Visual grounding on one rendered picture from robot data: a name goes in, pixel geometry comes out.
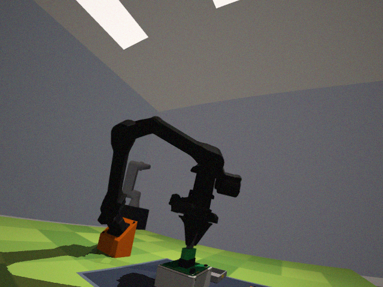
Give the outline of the green circuit board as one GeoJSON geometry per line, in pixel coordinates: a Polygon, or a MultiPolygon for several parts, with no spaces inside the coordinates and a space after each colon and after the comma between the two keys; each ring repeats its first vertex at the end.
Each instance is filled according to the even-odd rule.
{"type": "Polygon", "coordinates": [[[200,264],[198,262],[195,262],[194,266],[191,266],[189,268],[182,268],[182,267],[178,266],[178,263],[179,263],[179,259],[178,260],[174,260],[174,261],[170,261],[170,262],[167,262],[167,263],[163,263],[161,265],[165,266],[167,268],[171,268],[171,269],[173,269],[175,271],[179,271],[181,273],[185,273],[185,274],[189,274],[190,269],[191,268],[195,268],[195,273],[189,274],[191,276],[194,276],[195,274],[198,274],[201,271],[204,271],[205,269],[210,267],[209,265],[207,267],[205,267],[204,264],[200,264]]]}

